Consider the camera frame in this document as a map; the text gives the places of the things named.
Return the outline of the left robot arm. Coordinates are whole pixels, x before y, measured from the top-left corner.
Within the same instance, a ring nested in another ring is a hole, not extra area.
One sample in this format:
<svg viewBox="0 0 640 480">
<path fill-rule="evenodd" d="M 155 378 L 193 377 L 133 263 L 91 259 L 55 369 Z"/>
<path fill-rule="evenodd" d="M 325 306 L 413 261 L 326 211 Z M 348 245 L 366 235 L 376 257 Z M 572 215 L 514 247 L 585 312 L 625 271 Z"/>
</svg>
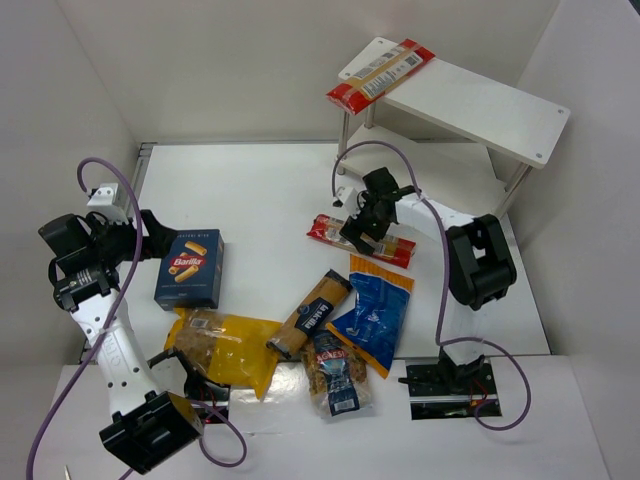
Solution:
<svg viewBox="0 0 640 480">
<path fill-rule="evenodd" d="M 126 261 L 163 258 L 177 231 L 149 210 L 118 224 L 95 212 L 58 217 L 39 234 L 54 253 L 49 265 L 53 298 L 82 329 L 108 390 L 111 423 L 99 437 L 107 451 L 146 474 L 198 439 L 203 426 L 189 401 L 164 389 L 135 339 L 124 300 Z"/>
</svg>

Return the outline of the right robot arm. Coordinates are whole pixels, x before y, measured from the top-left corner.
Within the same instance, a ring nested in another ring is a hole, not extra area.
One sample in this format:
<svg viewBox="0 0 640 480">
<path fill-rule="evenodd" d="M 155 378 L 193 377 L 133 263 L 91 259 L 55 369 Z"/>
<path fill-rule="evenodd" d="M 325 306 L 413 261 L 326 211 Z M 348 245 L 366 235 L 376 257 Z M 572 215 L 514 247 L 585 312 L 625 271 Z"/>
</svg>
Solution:
<svg viewBox="0 0 640 480">
<path fill-rule="evenodd" d="M 391 224 L 404 225 L 440 243 L 444 287 L 438 307 L 436 344 L 440 382 L 460 389 L 484 361 L 477 312 L 506 296 L 517 272 L 500 221 L 474 217 L 433 201 L 415 184 L 401 187 L 385 167 L 364 177 L 365 189 L 332 187 L 333 205 L 348 217 L 340 236 L 364 255 L 370 241 L 385 237 Z"/>
</svg>

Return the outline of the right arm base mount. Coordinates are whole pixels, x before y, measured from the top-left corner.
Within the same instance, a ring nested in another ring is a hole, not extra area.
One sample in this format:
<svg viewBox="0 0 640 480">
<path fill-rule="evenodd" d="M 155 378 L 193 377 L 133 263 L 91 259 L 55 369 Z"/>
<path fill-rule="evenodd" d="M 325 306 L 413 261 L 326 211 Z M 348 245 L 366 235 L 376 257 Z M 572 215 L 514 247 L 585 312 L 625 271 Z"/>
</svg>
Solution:
<svg viewBox="0 0 640 480">
<path fill-rule="evenodd" d="M 490 363 L 485 362 L 472 378 L 455 386 L 441 378 L 434 362 L 406 362 L 398 382 L 408 389 L 412 420 L 501 417 L 497 387 Z"/>
</svg>

